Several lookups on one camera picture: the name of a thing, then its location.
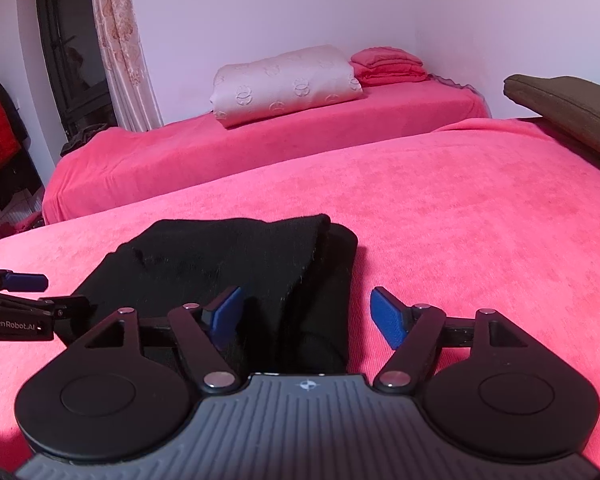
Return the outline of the near bed pink blanket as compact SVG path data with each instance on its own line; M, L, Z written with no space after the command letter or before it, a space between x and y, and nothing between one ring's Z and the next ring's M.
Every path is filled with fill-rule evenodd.
M389 354L368 313L380 285L452 315L499 310L600 395L600 162L537 122L468 119L233 174L0 240L0 268L67 295L158 220L310 214L358 237L352 370L374 374ZM600 420L586 454L600 465Z

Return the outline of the olive brown headboard cushion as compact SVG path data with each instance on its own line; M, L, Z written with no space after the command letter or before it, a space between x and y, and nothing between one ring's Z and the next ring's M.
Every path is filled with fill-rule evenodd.
M600 155L600 84L516 74L504 80L503 93Z

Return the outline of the clothes rack with garments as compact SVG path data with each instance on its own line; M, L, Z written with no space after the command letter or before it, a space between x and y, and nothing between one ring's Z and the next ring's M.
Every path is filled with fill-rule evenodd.
M0 83L0 239L42 221L44 186L28 145L27 129Z

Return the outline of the black pants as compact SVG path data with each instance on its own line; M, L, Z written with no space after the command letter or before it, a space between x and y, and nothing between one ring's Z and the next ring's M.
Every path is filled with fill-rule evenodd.
M326 214L274 222L160 220L120 245L76 289L94 304L60 322L73 341L120 307L161 318L208 304L237 286L244 310L222 356L240 376L340 374L349 362L349 300L356 235Z

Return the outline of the beige floral curtain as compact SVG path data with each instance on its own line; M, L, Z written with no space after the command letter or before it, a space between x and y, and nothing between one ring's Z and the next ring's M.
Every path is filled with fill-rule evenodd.
M100 56L118 125L146 132L163 125L148 75L132 0L92 0Z

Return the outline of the far bed pink blanket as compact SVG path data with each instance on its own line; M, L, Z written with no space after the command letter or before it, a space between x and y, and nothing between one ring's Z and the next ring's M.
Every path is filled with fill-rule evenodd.
M143 133L109 128L58 162L43 218L63 222L276 162L489 115L473 88L429 79L366 88L355 101L231 129L211 114Z

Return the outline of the folded pink blanket stack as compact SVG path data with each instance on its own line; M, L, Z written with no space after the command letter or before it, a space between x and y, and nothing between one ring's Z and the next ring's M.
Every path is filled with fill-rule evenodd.
M402 49L372 47L350 58L356 79L363 87L422 82L429 77L420 58Z

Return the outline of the dark window frame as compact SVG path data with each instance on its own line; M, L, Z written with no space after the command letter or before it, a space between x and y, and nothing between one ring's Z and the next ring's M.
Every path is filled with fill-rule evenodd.
M35 0L50 88L68 139L117 123L92 0Z

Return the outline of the white embossed pillow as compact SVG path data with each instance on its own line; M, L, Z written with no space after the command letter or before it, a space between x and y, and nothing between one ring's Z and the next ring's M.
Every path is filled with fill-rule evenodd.
M221 67L210 103L215 119L232 128L362 96L349 59L333 46L319 46Z

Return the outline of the bed pink blanket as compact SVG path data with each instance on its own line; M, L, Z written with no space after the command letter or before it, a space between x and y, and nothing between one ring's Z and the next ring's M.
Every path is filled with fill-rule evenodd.
M233 174L0 240L0 268L67 295L158 220L310 214L358 237L352 370L374 374L389 354L368 313L380 285L452 315L499 310L600 395L600 162L537 122L468 119ZM586 454L600 465L600 420Z
M58 162L43 218L63 222L276 162L489 115L473 88L429 79L366 88L355 101L231 129L211 114L143 133L109 128Z

